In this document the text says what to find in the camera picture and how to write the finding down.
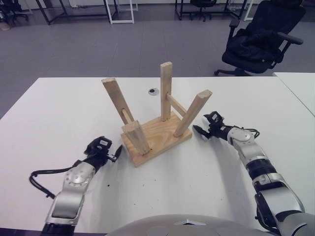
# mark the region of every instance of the metal frame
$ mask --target metal frame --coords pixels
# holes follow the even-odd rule
[[[138,3],[136,3],[136,8],[133,8],[132,0],[129,0],[130,9],[121,9],[120,8],[120,4],[119,4],[119,0],[117,0],[118,7],[116,7],[116,5],[115,5],[115,10],[118,11],[118,12],[130,11],[131,12],[131,20],[113,20],[111,14],[110,14],[109,6],[108,6],[108,0],[104,0],[104,2],[106,2],[107,12],[109,12],[108,16],[109,16],[110,24],[121,24],[121,23],[132,23],[132,24],[134,24],[133,11],[134,10],[138,11]]]
[[[37,5],[38,5],[38,7],[39,7],[41,13],[43,14],[43,16],[44,16],[44,18],[45,18],[47,24],[50,25],[50,24],[51,24],[52,22],[54,22],[56,19],[59,19],[59,18],[71,18],[71,17],[107,16],[108,21],[110,21],[110,19],[111,19],[112,17],[114,17],[115,14],[118,13],[118,11],[117,11],[117,5],[116,5],[116,0],[114,0],[115,12],[114,12],[113,15],[109,15],[109,14],[108,14],[108,9],[107,9],[107,7],[106,7],[106,6],[108,6],[108,5],[107,5],[107,0],[103,0],[103,1],[104,1],[105,9],[106,9],[106,14],[69,15],[69,14],[67,13],[66,9],[65,9],[65,6],[64,6],[64,4],[63,4],[63,1],[62,1],[62,0],[59,0],[59,2],[60,2],[60,4],[61,4],[61,7],[63,8],[63,13],[61,13],[61,14],[55,16],[55,17],[54,17],[53,19],[51,19],[51,20],[48,19],[48,17],[47,17],[47,15],[46,15],[46,13],[45,13],[45,11],[44,11],[44,9],[43,9],[41,3],[39,2],[39,0],[36,0],[36,3],[37,3]]]
[[[251,11],[253,2],[254,2],[254,0],[251,0],[250,5],[247,8],[246,15],[244,17],[244,21],[252,21],[253,20],[253,17],[248,17],[248,15],[249,15],[249,13]]]
[[[26,7],[28,8],[28,10],[29,10],[29,14],[33,14],[33,12],[32,12],[32,9],[30,8],[30,6],[28,5],[28,1],[27,0],[23,0],[23,2],[25,3],[25,5],[26,5]]]
[[[138,3],[134,3],[136,5],[136,8],[133,8],[132,10],[134,11],[138,11]],[[121,11],[129,11],[129,9],[121,9],[120,8],[120,3],[119,3],[119,0],[117,0],[117,8],[118,8],[118,12],[121,12]]]
[[[178,12],[178,10],[177,10],[177,1],[178,0],[175,0],[175,12],[176,12],[176,15],[177,15],[177,17],[178,17],[178,19],[180,21],[182,20],[183,14],[193,14],[193,13],[199,12],[199,11],[183,11],[184,0],[181,0],[181,9]],[[239,15],[236,14],[235,12],[231,11],[230,9],[228,9],[229,0],[226,0],[226,2],[225,2],[224,11],[204,11],[204,13],[226,14],[226,15],[232,15],[232,16],[237,17],[238,19],[241,19],[243,11],[244,11],[244,8],[246,6],[246,2],[247,2],[247,0],[243,1],[241,12],[240,12]]]

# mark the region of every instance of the silver robot arm segment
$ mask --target silver robot arm segment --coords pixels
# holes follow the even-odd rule
[[[121,154],[123,146],[120,146],[114,155],[108,154],[111,145],[111,140],[101,136],[87,146],[84,151],[87,158],[83,161],[76,161],[72,167],[31,173],[31,184],[47,194],[46,197],[54,199],[41,236],[72,236],[74,234],[84,204],[84,195],[93,176],[108,160],[116,162]],[[33,178],[37,175],[62,172],[66,172],[63,189],[56,196]]]
[[[283,236],[315,235],[315,216],[305,213],[300,199],[255,142],[259,132],[227,126],[217,112],[205,117],[210,123],[209,132],[196,125],[194,128],[207,138],[217,137],[228,141],[238,151],[257,192],[255,200],[259,223],[267,230]]]
[[[63,189],[57,194],[46,218],[46,224],[76,225],[78,223],[84,194],[95,175],[95,168],[81,162],[65,174]]]

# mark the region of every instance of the wooden stool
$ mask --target wooden stool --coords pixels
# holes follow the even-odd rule
[[[209,90],[197,94],[188,110],[186,110],[171,95],[172,63],[163,63],[160,69],[161,116],[142,125],[139,121],[134,120],[116,79],[107,78],[102,80],[125,124],[122,127],[123,134],[121,136],[136,167],[191,138],[192,133],[188,126],[212,95]],[[171,106],[183,116],[182,120],[174,112],[171,112]]]

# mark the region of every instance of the black chair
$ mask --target black chair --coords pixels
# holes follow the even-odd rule
[[[286,41],[286,45],[280,50],[280,60],[274,61],[251,61],[243,59],[226,50],[222,56],[222,61],[236,67],[234,71],[217,70],[214,75],[224,73],[228,75],[236,76],[249,76],[248,73],[263,73],[267,69],[272,69],[277,63],[280,63],[283,59],[284,53],[287,51],[291,44],[301,45],[303,40],[297,37],[288,35],[288,33],[297,25],[305,14],[305,9],[300,6],[302,0],[297,1],[283,1],[283,0],[265,0],[262,1],[251,23],[245,30],[255,31],[259,29],[272,30],[274,32],[274,38],[272,40],[273,46],[279,48],[283,41]],[[239,20],[232,20],[230,23],[230,34],[228,42],[233,38],[234,30],[239,25]]]
[[[196,7],[199,7],[199,12],[194,14],[194,16],[192,16],[192,14],[190,13],[189,18],[193,20],[195,16],[199,16],[199,19],[201,19],[202,17],[203,22],[205,22],[206,21],[205,15],[209,16],[209,20],[211,20],[212,16],[209,12],[203,12],[202,8],[214,6],[214,4],[217,3],[217,0],[190,0],[190,3]]]
[[[7,23],[9,22],[9,20],[11,20],[12,23],[15,24],[17,17],[23,17],[26,21],[29,20],[27,14],[16,13],[17,11],[22,11],[21,5],[19,4],[18,0],[2,0],[2,2],[3,4],[1,4],[0,9],[5,16]]]

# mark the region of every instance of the gray floor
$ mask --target gray floor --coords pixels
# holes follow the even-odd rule
[[[30,22],[0,31],[0,118],[38,77],[157,77],[159,65],[173,62],[174,76],[212,76],[232,69],[221,61],[230,17],[182,21],[174,5],[140,5],[136,23],[110,25],[105,18],[63,19],[48,26],[40,12]],[[278,72],[315,72],[315,23],[300,22]]]

